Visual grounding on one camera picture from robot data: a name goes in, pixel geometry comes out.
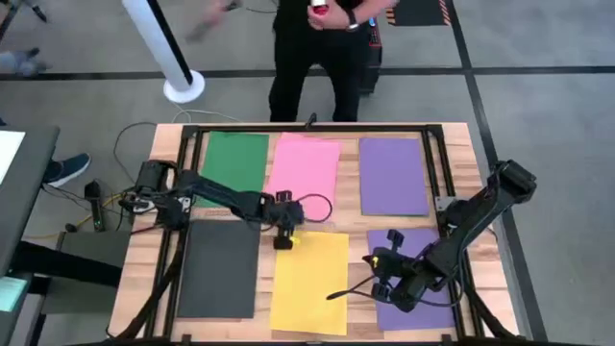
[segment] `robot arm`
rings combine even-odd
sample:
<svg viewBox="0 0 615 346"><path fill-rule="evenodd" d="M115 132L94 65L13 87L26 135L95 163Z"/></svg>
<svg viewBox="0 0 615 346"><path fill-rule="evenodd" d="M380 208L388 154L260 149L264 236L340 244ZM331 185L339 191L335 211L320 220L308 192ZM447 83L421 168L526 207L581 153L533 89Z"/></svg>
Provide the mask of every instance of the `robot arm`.
<svg viewBox="0 0 615 346"><path fill-rule="evenodd" d="M166 187L169 170L178 177L171 189ZM144 162L135 187L128 191L120 205L129 212L134 212L135 208L156 208L157 224L179 230L189 223L188 211L194 196L229 208L234 215L248 222L277 227L278 236L274 238L277 250L292 248L290 238L294 229L305 221L303 207L292 201L290 191L278 192L276 197L258 191L235 191L194 171L178 172L174 163L168 161Z"/></svg>
<svg viewBox="0 0 615 346"><path fill-rule="evenodd" d="M428 245L417 258L397 252L404 236L390 230L388 239L392 248L376 248L363 259L371 266L378 279L372 287L371 297L393 304L404 312L412 311L427 289L439 291L459 272L461 255L467 246L498 217L515 204L528 201L536 189L535 177L515 161L499 162L487 180L487 187L468 201L454 201L438 214L449 236ZM389 280L400 278L393 286ZM336 292L328 299L337 298L352 290ZM450 305L432 303L435 306Z"/></svg>

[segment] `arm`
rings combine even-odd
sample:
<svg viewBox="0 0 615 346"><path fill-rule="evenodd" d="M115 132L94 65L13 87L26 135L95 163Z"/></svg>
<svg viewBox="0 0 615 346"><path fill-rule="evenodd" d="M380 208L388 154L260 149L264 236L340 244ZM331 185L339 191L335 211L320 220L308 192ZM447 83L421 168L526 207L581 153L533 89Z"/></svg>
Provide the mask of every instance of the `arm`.
<svg viewBox="0 0 615 346"><path fill-rule="evenodd" d="M376 17L385 9L395 6L397 2L398 0L363 0L363 3L355 8L357 23L365 23L369 18Z"/></svg>
<svg viewBox="0 0 615 346"><path fill-rule="evenodd" d="M375 17L384 9L397 4L397 0L363 0L354 9L357 23L362 24ZM350 18L335 0L327 0L329 9L324 14L318 14L312 6L307 7L309 25L316 30L346 30L350 26Z"/></svg>

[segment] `wooden tabletop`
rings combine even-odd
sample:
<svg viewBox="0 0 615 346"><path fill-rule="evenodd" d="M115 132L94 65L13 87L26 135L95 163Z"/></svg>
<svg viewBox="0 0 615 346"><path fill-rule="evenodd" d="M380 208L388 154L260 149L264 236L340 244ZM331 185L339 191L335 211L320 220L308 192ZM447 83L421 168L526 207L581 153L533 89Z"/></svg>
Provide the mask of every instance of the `wooden tabletop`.
<svg viewBox="0 0 615 346"><path fill-rule="evenodd" d="M474 149L468 132L463 123L442 124L447 152L452 169L455 191L458 196L470 197L481 189L479 169ZM182 125L159 125L154 138L150 159L175 161L180 145ZM273 164L275 144L279 133L270 135L269 153L267 160L266 179ZM354 285L369 276L369 266L362 262L361 257L368 254L367 231L434 228L436 229L435 212L431 202L431 186L425 173L425 185L431 204L431 212L425 217L400 216L364 216L360 210L359 180L358 180L358 142L361 137L406 137L420 138L418 133L306 133L306 136L316 136L342 143L342 151L337 171L337 184L335 192L335 207L330 220L322 224L306 224L300 230L339 232L350 235L350 255L348 285ZM207 149L208 137L204 137L202 155ZM186 165L192 156L194 143L188 144ZM431 142L440 191L446 195L444 179L435 140ZM221 209L194 209L193 219L216 218L231 219L226 210ZM150 226L154 215L140 216L135 221L135 229ZM382 332L378 329L376 319L376 306L372 300L351 295L348 297L348 334L346 336L333 336L323 334L292 333L272 331L269 327L269 310L273 290L273 276L275 269L275 251L272 242L275 231L262 236L258 254L258 281L256 312L253 319L176 319L173 326L173 340L180 340L182 334L192 334L193 341L285 341L285 340L338 340L338 341L438 341L442 334L451 334L455 337L455 329L436 329L418 331ZM148 298L154 280L154 273L161 242L161 231L132 237L126 256L122 281L115 300L115 308L110 324L110 333L119 334ZM485 304L502 321L505 327L517 332L512 304L508 294L504 271L498 252L495 237L484 232L469 247L469 256L472 265L474 281L479 295ZM167 296L160 301L156 334L162 331L163 316ZM470 311L467 302L462 302L464 324L466 332L472 334Z"/></svg>

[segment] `black floor stripe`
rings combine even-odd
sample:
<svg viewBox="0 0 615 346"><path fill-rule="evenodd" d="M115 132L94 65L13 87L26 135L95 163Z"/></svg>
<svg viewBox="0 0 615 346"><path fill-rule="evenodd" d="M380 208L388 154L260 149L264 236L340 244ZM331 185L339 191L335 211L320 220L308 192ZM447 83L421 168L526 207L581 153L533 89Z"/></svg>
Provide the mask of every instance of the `black floor stripe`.
<svg viewBox="0 0 615 346"><path fill-rule="evenodd" d="M470 60L468 47L465 42L463 31L461 30L461 24L459 23L459 17L457 15L453 0L446 0L446 4L449 7L449 15L451 17L451 24L453 34L455 35L457 50L461 58L461 66L464 70L465 80L468 85L470 97L472 98L475 117L479 125L480 138L482 139L488 163L490 166L493 166L498 160L498 154L496 152L493 136L491 135L491 130L489 129L489 124L484 112L484 106L480 97L477 79L472 68L472 61ZM504 233L508 242L508 248L510 249L510 255L512 256L513 270L517 278L517 282L519 283L521 298L525 307L526 317L528 319L529 336L534 340L546 341L547 332L542 320L540 308L538 307L536 294L531 283L528 264L526 263L512 211L508 211L503 215L503 222Z"/></svg>
<svg viewBox="0 0 615 346"><path fill-rule="evenodd" d="M205 78L273 78L273 69L261 70L208 70L199 71ZM462 75L460 67L391 67L383 68L381 76L438 76ZM312 69L309 77L325 77L322 69ZM0 81L106 81L106 80L151 80L164 79L162 72L94 72L94 73L44 73L35 77L24 78L10 73L0 74Z"/></svg>
<svg viewBox="0 0 615 346"><path fill-rule="evenodd" d="M474 67L475 75L557 75L557 74L609 74L615 66L519 66L519 67Z"/></svg>
<svg viewBox="0 0 615 346"><path fill-rule="evenodd" d="M273 69L206 70L199 71L206 78L273 78ZM382 67L381 76L514 76L562 74L614 74L615 66L523 66L523 67ZM309 77L324 77L322 69L310 70ZM61 72L44 73L23 78L10 73L0 73L0 81L129 81L164 79L159 71L142 72Z"/></svg>

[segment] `wire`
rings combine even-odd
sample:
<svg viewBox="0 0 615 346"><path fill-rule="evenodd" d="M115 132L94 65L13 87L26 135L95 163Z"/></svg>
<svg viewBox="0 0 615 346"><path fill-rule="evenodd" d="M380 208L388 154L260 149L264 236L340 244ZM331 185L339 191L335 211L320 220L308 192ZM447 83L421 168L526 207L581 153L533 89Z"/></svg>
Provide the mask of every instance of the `wire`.
<svg viewBox="0 0 615 346"><path fill-rule="evenodd" d="M153 231L153 230L155 230L155 229L160 228L161 226L162 226L162 225L160 225L160 224L155 224L155 225L152 225L152 226L150 226L150 227L146 227L146 228L144 228L144 229L140 229L140 230L132 231L132 232L131 232L131 235L138 235L138 234L142 234L142 233L150 232L150 231Z"/></svg>
<svg viewBox="0 0 615 346"><path fill-rule="evenodd" d="M237 119L235 117L232 117L230 115L226 115L223 114L221 112L217 112L217 111L199 111L199 110L185 110L183 109L180 105L176 104L175 102L171 102L173 105L175 105L175 107L177 107L180 111L175 114L175 116L173 117L173 120L171 120L172 123L175 124L175 121L177 120L178 117L180 117L180 115L185 114L186 118L187 118L187 123L192 123L192 115L190 115L191 112L195 112L195 113L201 113L201 114L209 114L209 115L220 115L222 117L225 117L227 119L231 119L232 121L235 122L244 122L240 119Z"/></svg>
<svg viewBox="0 0 615 346"><path fill-rule="evenodd" d="M121 208L119 210L119 221L117 221L117 226L115 226L115 231L119 231L119 228L122 226L122 221L124 221L124 209Z"/></svg>
<svg viewBox="0 0 615 346"><path fill-rule="evenodd" d="M128 125L127 127L125 127L124 129L122 129L122 131L119 132L119 134L117 135L117 138L115 139L115 144L113 144L113 158L115 159L115 161L117 162L117 164L119 165L120 168L122 168L122 171L124 172L124 174L126 175L126 177L128 177L128 179L130 179L131 182L133 182L133 184L135 183L135 179L133 179L133 176L131 176L131 174L128 172L128 168L126 168L126 166L124 165L124 163L122 163L122 161L117 157L117 143L119 143L119 139L122 137L122 135L129 129L132 129L135 126L140 126L140 125L153 125L153 126L158 126L158 124L153 123L151 121L139 121L133 124Z"/></svg>
<svg viewBox="0 0 615 346"><path fill-rule="evenodd" d="M107 335L107 337L108 337L109 339L115 339L115 338L117 337L117 336L113 336L113 335L111 335L111 333L109 333L109 326L107 326L107 327L105 328L105 334Z"/></svg>
<svg viewBox="0 0 615 346"><path fill-rule="evenodd" d="M271 0L271 3L273 3L276 6L276 8L278 7L278 2L276 0ZM246 8L246 11L254 12L254 13L261 13L261 14L273 14L273 13L278 12L278 10L264 11L264 10L257 10L257 9L252 9L252 8Z"/></svg>
<svg viewBox="0 0 615 346"><path fill-rule="evenodd" d="M50 193L49 191L45 191L45 192L49 193L50 195L52 195L52 196L54 196L54 197L62 198L62 197L60 197L60 196L56 196L56 195L54 195L54 194ZM110 199L108 199L107 201L105 201L105 203L103 203L103 207L105 207L105 206L107 206L107 205L109 205L109 204L113 203L113 201L114 201L114 200L116 200L116 199L118 199L118 198L120 198L120 197L121 197L121 195L120 195L120 194L117 194L117 195L112 196ZM85 217L85 218L83 218L81 221L79 221L79 222L75 225L75 227L80 228L82 225L84 225L84 224L85 224L87 221L89 221L89 219L91 219L91 218L92 218L92 214L90 214L90 215L86 216L86 217ZM60 236L61 234L64 234L64 233L66 233L66 231L57 232L57 233L54 233L54 234L51 234L51 235L25 235L23 238L24 238L24 239L31 239L31 240L35 240L35 239L49 239L49 238L54 238L54 237Z"/></svg>
<svg viewBox="0 0 615 346"><path fill-rule="evenodd" d="M320 193L309 193L309 194L307 194L307 195L297 199L296 202L301 202L301 201L303 201L303 200L305 200L305 199L307 199L309 197L320 197L320 198L324 199L325 201L327 201L327 203L329 204L329 213L327 213L327 216L325 216L324 218L322 218L320 220L313 220L313 219L310 219L310 218L306 217L306 221L308 221L308 222L315 222L315 223L323 223L323 222L327 221L331 217L331 214L333 213L333 203L331 203L329 198L321 195Z"/></svg>
<svg viewBox="0 0 615 346"><path fill-rule="evenodd" d="M330 295L328 295L328 296L327 296L327 300L332 300L332 299L335 299L335 298L339 298L339 297L341 297L341 296L343 296L343 295L346 295L346 294L349 294L349 293L358 294L358 295L366 295L366 296L368 296L369 298L374 299L374 297L372 297L371 295L369 295L369 294L367 294L367 293L363 293L363 292L356 291L356 289L357 289L357 288L359 288L359 287L361 287L362 285L364 285L364 284L365 284L365 283L367 283L368 281L373 280L373 279L375 279L375 278L376 278L376 275L372 275L372 276L370 276L369 278L367 278L367 279L363 280L362 282L360 282L360 283L358 283L358 284L355 284L355 285L354 285L352 288L350 288L350 289L341 290L341 291L338 291L338 292L332 293L332 294L330 294Z"/></svg>
<svg viewBox="0 0 615 346"><path fill-rule="evenodd" d="M53 193L49 192L49 190L47 190L47 189L45 188L46 186L50 186L50 187L54 188L57 192L61 193L61 194L62 194L62 196L59 196L59 195L57 195L57 194L53 194ZM96 200L98 200L98 198L86 198L86 197L81 197L81 196L79 196L79 195L78 195L78 194L76 194L76 193L73 193L73 192L67 191L67 190L65 190L65 189L63 189L63 188L54 187L54 186L51 186L51 185L43 185L43 186L42 186L42 189L43 189L43 191L47 192L49 195L51 195L51 196L53 196L53 197L56 197L56 198L62 198L62 199L67 199L67 200L71 201L72 203L74 203L75 205L79 206L80 208L82 208L82 209L84 209L84 210L86 210L86 211L90 211L90 212L91 212L91 210L90 210L88 207L84 207L84 206L82 206L81 204L79 204L79 202L77 202L77 201L76 201L76 199L78 199L78 200L82 200L82 201L87 201L87 202L89 202L89 201L96 201ZM102 207L101 207L101 209L102 209L102 210L104 210L104 211L112 212L112 213L115 213L115 214L118 214L118 215L119 215L119 212L117 212L117 211L115 211L115 210L111 210L111 209L109 209L109 208L105 208L104 206L102 206Z"/></svg>

